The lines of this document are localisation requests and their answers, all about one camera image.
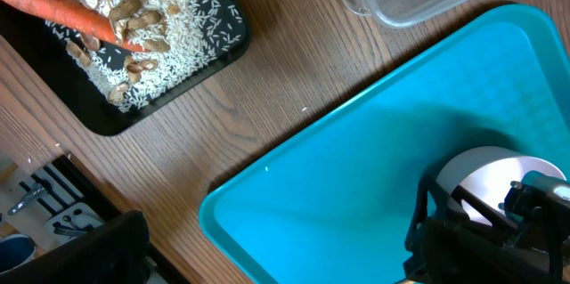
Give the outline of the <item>pink bowl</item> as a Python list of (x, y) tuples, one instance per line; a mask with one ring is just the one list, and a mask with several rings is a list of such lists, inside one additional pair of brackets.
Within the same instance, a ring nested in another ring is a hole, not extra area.
[(494, 211), (499, 208), (510, 190), (510, 183), (532, 182), (532, 171), (566, 180), (564, 173), (549, 161), (519, 154), (494, 146), (466, 150), (451, 159), (440, 171), (436, 182), (449, 194), (458, 187), (481, 199)]

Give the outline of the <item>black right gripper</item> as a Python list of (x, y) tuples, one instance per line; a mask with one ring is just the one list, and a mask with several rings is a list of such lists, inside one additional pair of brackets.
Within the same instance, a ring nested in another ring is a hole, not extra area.
[[(428, 219), (428, 196), (436, 210), (445, 205), (445, 191), (428, 175), (418, 183), (416, 204), (407, 231), (404, 246), (413, 251), (413, 243), (420, 236), (421, 225)], [(485, 204), (462, 186), (457, 186), (451, 197), (460, 205), (456, 221), (478, 235), (514, 235), (514, 247), (533, 248), (548, 254), (551, 266), (563, 266), (569, 258), (569, 181), (533, 170), (521, 181), (512, 181), (499, 211)], [(487, 222), (472, 220), (463, 208), (465, 202)]]

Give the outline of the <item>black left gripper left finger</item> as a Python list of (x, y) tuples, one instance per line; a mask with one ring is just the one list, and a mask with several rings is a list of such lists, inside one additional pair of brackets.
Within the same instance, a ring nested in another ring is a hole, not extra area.
[(9, 283), (143, 284), (150, 231), (132, 210), (1, 275)]

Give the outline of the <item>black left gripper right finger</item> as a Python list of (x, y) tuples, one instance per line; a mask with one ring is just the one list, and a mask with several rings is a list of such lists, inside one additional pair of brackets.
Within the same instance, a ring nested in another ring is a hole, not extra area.
[(486, 225), (429, 217), (420, 226), (422, 283), (564, 283), (569, 221)]

